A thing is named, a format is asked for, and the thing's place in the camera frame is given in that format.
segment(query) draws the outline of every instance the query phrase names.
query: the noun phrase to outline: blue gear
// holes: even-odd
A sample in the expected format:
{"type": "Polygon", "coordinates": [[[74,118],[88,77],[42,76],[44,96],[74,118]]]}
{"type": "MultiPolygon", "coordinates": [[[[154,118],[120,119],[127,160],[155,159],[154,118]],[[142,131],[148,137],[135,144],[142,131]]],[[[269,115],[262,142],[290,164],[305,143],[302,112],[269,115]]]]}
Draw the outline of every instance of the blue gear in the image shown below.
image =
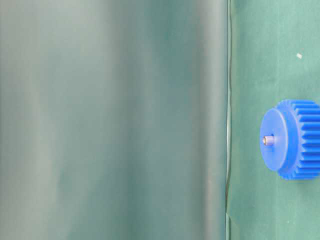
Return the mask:
{"type": "Polygon", "coordinates": [[[287,180],[320,173],[320,106],[310,100],[283,100],[264,115],[260,150],[266,166],[287,180]],[[273,143],[265,145],[264,137],[273,143]]]}

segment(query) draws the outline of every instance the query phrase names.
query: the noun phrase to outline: green fabric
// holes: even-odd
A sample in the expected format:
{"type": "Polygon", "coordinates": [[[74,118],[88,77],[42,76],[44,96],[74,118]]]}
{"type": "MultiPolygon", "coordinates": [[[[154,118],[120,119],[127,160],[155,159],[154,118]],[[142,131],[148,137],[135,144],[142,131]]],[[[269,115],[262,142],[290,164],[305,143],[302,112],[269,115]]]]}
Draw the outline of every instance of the green fabric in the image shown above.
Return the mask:
{"type": "Polygon", "coordinates": [[[230,239],[319,239],[320,178],[286,181],[270,171],[259,131],[283,99],[320,103],[320,2],[231,0],[230,9],[230,239]]]}
{"type": "Polygon", "coordinates": [[[1,240],[224,239],[226,6],[0,0],[1,240]]]}

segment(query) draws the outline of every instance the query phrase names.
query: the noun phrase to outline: green surface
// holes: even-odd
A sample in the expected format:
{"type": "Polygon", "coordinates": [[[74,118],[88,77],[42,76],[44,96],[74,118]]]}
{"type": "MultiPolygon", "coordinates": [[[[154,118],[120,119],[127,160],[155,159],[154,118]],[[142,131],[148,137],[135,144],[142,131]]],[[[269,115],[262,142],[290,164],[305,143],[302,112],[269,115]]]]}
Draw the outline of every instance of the green surface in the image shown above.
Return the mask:
{"type": "Polygon", "coordinates": [[[270,171],[259,131],[280,100],[320,103],[320,2],[231,0],[230,8],[230,239],[319,239],[320,178],[286,181],[270,171]]]}
{"type": "Polygon", "coordinates": [[[224,239],[226,3],[0,0],[1,240],[224,239]]]}

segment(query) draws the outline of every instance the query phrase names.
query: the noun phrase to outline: blue plastic part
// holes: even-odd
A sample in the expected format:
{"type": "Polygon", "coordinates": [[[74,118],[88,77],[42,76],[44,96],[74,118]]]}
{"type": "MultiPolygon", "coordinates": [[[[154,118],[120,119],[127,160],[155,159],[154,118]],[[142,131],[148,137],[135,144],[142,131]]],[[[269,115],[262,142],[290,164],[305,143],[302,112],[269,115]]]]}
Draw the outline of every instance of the blue plastic part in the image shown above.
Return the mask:
{"type": "Polygon", "coordinates": [[[266,112],[260,127],[265,165],[287,180],[320,173],[320,106],[311,100],[283,100],[266,112]],[[264,144],[273,136],[272,145],[264,144]]]}

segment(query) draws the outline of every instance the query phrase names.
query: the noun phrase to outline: metal shaft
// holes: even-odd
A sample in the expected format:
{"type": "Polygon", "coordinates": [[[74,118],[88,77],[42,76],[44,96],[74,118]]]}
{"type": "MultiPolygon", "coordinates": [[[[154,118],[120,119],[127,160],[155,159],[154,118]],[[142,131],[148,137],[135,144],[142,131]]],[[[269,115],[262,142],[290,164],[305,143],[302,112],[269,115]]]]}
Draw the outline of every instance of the metal shaft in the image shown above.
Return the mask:
{"type": "Polygon", "coordinates": [[[265,146],[272,146],[275,143],[275,137],[274,136],[264,136],[262,141],[265,146]]]}

